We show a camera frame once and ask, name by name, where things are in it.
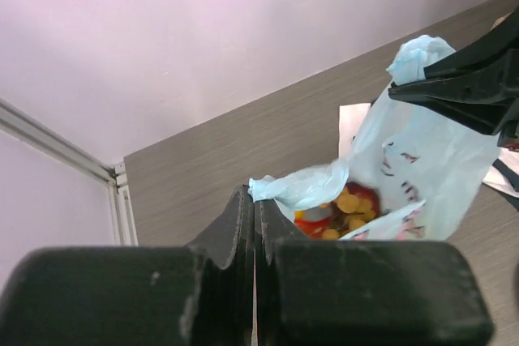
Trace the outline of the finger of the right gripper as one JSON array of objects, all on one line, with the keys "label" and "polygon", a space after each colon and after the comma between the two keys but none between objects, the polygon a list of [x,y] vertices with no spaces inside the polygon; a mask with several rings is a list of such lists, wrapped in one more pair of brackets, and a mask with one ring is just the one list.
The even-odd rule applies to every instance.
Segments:
[{"label": "finger of the right gripper", "polygon": [[516,49],[517,42],[518,9],[515,9],[484,36],[427,66],[424,69],[425,76],[427,79],[448,78],[481,70],[501,58],[509,49]]},{"label": "finger of the right gripper", "polygon": [[391,99],[421,106],[482,135],[518,136],[518,71],[477,70],[448,78],[393,82]]}]

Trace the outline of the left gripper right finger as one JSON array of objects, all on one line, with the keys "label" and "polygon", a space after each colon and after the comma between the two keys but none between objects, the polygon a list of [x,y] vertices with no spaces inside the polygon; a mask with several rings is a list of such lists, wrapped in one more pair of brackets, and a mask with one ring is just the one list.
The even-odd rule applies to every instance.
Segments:
[{"label": "left gripper right finger", "polygon": [[454,247],[321,241],[273,201],[255,205],[261,345],[487,345],[494,323]]}]

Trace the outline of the light blue plastic bag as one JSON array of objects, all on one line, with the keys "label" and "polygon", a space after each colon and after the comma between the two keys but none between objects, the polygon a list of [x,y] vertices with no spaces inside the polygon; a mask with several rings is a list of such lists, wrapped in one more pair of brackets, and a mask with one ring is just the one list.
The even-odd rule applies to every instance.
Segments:
[{"label": "light blue plastic bag", "polygon": [[500,150],[481,135],[429,109],[383,92],[345,156],[282,178],[250,180],[255,201],[294,213],[328,203],[348,182],[375,190],[381,217],[341,240],[444,240],[458,228]]}]

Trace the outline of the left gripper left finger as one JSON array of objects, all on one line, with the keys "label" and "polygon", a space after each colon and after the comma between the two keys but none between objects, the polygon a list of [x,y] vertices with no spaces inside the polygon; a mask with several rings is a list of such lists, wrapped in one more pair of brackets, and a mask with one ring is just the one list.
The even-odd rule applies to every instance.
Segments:
[{"label": "left gripper left finger", "polygon": [[183,246],[35,250],[1,295],[4,345],[248,345],[254,205],[244,186]]}]

